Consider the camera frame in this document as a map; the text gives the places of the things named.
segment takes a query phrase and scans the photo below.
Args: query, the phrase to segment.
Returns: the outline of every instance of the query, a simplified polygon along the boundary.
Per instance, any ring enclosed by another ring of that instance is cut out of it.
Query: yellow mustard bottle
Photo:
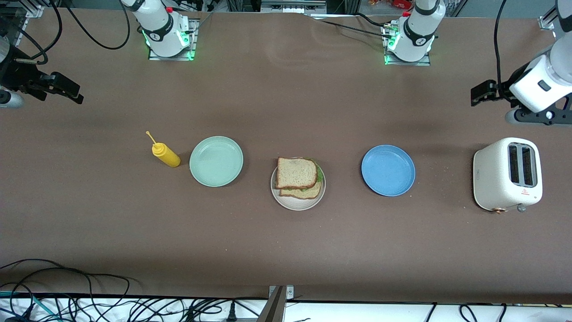
[[[152,151],[154,156],[158,157],[159,160],[165,162],[165,164],[171,168],[176,168],[178,167],[179,164],[181,164],[181,158],[179,158],[178,155],[176,155],[175,152],[173,152],[173,150],[171,150],[167,145],[165,145],[165,143],[155,142],[155,139],[151,136],[151,133],[149,133],[149,131],[147,131],[146,133],[153,140]]]

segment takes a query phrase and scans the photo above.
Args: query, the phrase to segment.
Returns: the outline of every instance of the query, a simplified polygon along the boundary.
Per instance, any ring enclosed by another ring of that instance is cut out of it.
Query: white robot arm
[[[409,17],[397,20],[399,34],[388,46],[397,58],[418,61],[431,49],[435,31],[445,16],[443,0],[417,0]]]
[[[121,0],[143,28],[147,44],[156,55],[172,57],[190,45],[189,19],[167,8],[161,0]]]
[[[488,80],[473,88],[471,106],[506,99],[513,107],[506,115],[509,123],[572,125],[572,0],[557,0],[556,8],[564,36],[517,69],[509,80],[501,84]],[[563,97],[565,106],[559,109],[556,102]]]

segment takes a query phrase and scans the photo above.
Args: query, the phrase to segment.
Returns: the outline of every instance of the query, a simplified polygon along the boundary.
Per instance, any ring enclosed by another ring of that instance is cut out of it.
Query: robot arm
[[[84,97],[80,86],[66,76],[53,72],[50,75],[38,70],[29,61],[31,57],[10,43],[6,36],[0,37],[0,85],[8,91],[0,91],[0,107],[22,106],[20,91],[44,101],[47,94],[58,94],[81,104]]]
[[[557,0],[558,19],[565,32],[554,45],[517,69],[508,81],[498,85],[488,80],[471,90],[471,106],[482,101],[506,99],[511,110],[509,123],[572,125],[572,0]],[[566,97],[563,109],[556,102]]]
[[[397,20],[399,34],[387,49],[403,61],[419,61],[431,49],[445,10],[443,0],[415,1],[411,15]]]
[[[151,50],[161,57],[172,57],[190,45],[189,18],[167,11],[161,0],[121,0],[143,28]]]

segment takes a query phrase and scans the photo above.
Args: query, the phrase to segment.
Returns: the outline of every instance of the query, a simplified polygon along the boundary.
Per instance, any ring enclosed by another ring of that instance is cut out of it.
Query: bread slice
[[[321,182],[317,182],[310,189],[281,189],[280,196],[297,199],[315,199],[320,194]]]
[[[317,179],[318,170],[313,161],[302,158],[278,158],[277,189],[307,189],[313,187]]]

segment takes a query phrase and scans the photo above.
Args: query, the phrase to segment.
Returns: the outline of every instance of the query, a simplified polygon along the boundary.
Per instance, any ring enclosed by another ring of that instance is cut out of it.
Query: white toaster
[[[528,140],[505,138],[477,151],[472,175],[475,201],[486,210],[524,212],[542,198],[538,148]]]

